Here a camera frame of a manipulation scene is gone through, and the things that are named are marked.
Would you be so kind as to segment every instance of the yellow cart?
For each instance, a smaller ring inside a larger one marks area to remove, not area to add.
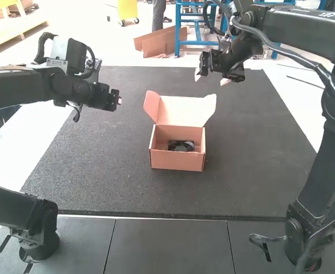
[[[124,27],[126,25],[127,19],[134,19],[136,24],[139,23],[138,19],[138,8],[137,8],[137,0],[118,0],[118,6],[115,7],[113,5],[109,5],[105,3],[107,6],[114,7],[118,9],[119,16],[119,24]]]

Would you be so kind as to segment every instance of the person's leg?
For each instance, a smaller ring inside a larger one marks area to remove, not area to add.
[[[166,9],[166,0],[153,0],[154,18],[152,21],[152,31],[163,29],[163,14]]]

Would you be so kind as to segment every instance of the robotic arm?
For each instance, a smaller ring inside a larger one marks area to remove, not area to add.
[[[216,0],[207,0],[219,4]],[[324,66],[275,42],[309,51],[335,64],[335,13],[307,10],[295,6],[254,5],[251,0],[235,0],[236,13],[222,10],[230,18],[229,34],[235,36],[228,47],[205,51],[200,56],[198,76],[208,72],[222,73],[231,82],[244,81],[243,62],[261,54],[262,44],[314,70],[325,84],[322,96],[326,117],[321,147],[307,182],[298,198],[289,205],[285,222],[286,235],[270,239],[250,235],[250,242],[264,250],[265,241],[284,241],[288,259],[296,265],[296,273],[315,271],[321,266],[321,254],[334,241],[335,233],[335,67]]]
[[[49,58],[44,57],[48,39],[53,40]],[[84,104],[115,111],[121,104],[119,90],[99,83],[101,63],[85,44],[44,33],[34,63],[0,67],[0,108],[53,100],[56,106],[73,106],[75,122]],[[12,236],[18,238],[19,256],[28,263],[28,273],[33,263],[50,257],[59,245],[57,214],[58,207],[51,201],[0,187],[0,225],[10,228],[0,252]]]

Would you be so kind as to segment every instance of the black cable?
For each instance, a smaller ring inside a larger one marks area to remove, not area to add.
[[[209,20],[208,18],[208,6],[211,4],[211,3],[214,3],[213,0],[206,0],[206,2],[204,3],[204,6],[203,6],[203,19],[204,19],[204,22],[205,24],[207,24],[207,27],[210,29],[210,30],[213,30],[215,34],[218,34],[220,36],[224,36],[225,33],[220,31],[220,29],[218,29],[217,27],[215,26],[212,26],[211,24],[211,21]]]
[[[231,22],[233,26],[236,27],[237,29],[247,31],[257,36],[265,45],[267,45],[269,49],[277,51],[279,54],[289,57],[290,59],[293,59],[294,61],[296,61],[297,63],[301,64],[302,66],[308,69],[314,70],[322,80],[325,87],[328,87],[329,91],[335,97],[335,77],[333,77],[331,73],[322,64],[311,61],[292,50],[280,47],[278,44],[272,42],[262,31],[254,27],[242,25],[241,23],[239,23],[238,17],[233,17]]]
[[[75,75],[74,74],[74,77],[78,78],[78,79],[87,79],[89,78],[92,73],[94,72],[94,67],[95,67],[95,63],[96,63],[96,58],[95,58],[95,54],[94,52],[92,51],[92,49],[90,47],[86,47],[87,51],[90,53],[91,55],[91,58],[92,58],[92,65],[91,65],[91,70],[87,73],[83,73],[83,74],[80,74],[80,75]]]
[[[313,87],[318,87],[318,88],[320,88],[320,89],[323,90],[323,87],[318,86],[318,85],[316,85],[316,84],[313,84],[313,83],[310,83],[310,82],[307,82],[307,81],[304,81],[304,80],[301,80],[301,79],[298,79],[298,78],[295,78],[295,77],[292,77],[292,76],[289,76],[289,75],[287,75],[286,77],[288,77],[288,78],[290,78],[290,79],[293,79],[293,80],[296,80],[296,81],[299,81],[299,82],[302,82],[302,83],[309,84],[309,85],[311,85],[311,86],[313,86]]]
[[[232,24],[234,25],[234,27],[236,27],[236,28],[238,28],[240,30],[244,30],[244,31],[247,31],[249,33],[252,33],[255,36],[257,36],[258,38],[260,38],[260,40],[265,45],[267,45],[269,49],[277,51],[281,55],[289,57],[290,59],[293,59],[294,61],[296,61],[297,63],[301,64],[302,66],[304,66],[304,67],[306,67],[308,69],[315,70],[316,67],[319,65],[319,63],[311,61],[311,60],[309,60],[309,59],[301,56],[300,54],[297,54],[296,52],[294,52],[292,50],[288,50],[288,49],[284,49],[284,48],[280,47],[277,43],[272,42],[266,36],[266,34],[264,34],[262,31],[254,28],[254,27],[242,25],[239,22],[239,18],[238,17],[233,17],[232,18]]]

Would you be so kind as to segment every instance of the black fan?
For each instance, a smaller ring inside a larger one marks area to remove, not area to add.
[[[189,152],[194,151],[195,145],[193,141],[168,141],[168,150]]]

